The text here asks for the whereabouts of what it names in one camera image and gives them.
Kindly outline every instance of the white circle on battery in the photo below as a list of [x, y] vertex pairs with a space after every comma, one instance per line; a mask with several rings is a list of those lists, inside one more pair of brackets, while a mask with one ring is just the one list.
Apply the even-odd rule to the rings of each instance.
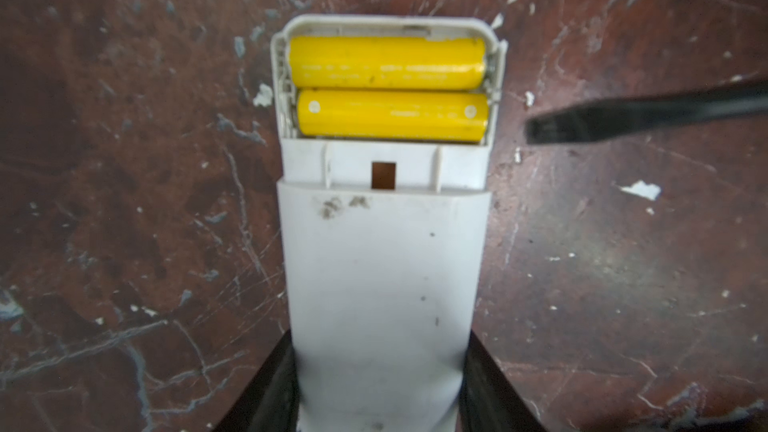
[[467, 108], [464, 109], [464, 115], [467, 117], [467, 119], [474, 119], [477, 114], [478, 110], [475, 106], [467, 106]]

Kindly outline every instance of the black tool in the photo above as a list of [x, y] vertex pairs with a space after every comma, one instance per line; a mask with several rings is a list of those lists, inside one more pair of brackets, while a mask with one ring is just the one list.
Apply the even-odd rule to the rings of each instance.
[[768, 112], [768, 82], [635, 99], [586, 102], [525, 123], [529, 144], [599, 142], [662, 127]]

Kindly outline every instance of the yellow battery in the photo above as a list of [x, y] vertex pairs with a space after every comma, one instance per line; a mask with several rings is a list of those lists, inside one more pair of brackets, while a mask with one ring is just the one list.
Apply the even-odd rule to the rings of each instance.
[[299, 92], [297, 118], [306, 136], [480, 142], [488, 102], [470, 92], [310, 89]]
[[314, 37], [290, 41], [298, 87], [472, 90], [485, 75], [481, 39]]

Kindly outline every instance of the brown marbled surface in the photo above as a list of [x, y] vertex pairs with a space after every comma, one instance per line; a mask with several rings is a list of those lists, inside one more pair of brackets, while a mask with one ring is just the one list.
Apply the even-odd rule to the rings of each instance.
[[547, 148], [522, 122], [764, 79], [768, 0], [0, 0], [0, 430], [192, 432], [234, 402], [289, 326], [250, 99], [306, 12], [504, 15], [475, 330], [551, 430], [763, 413], [768, 120]]

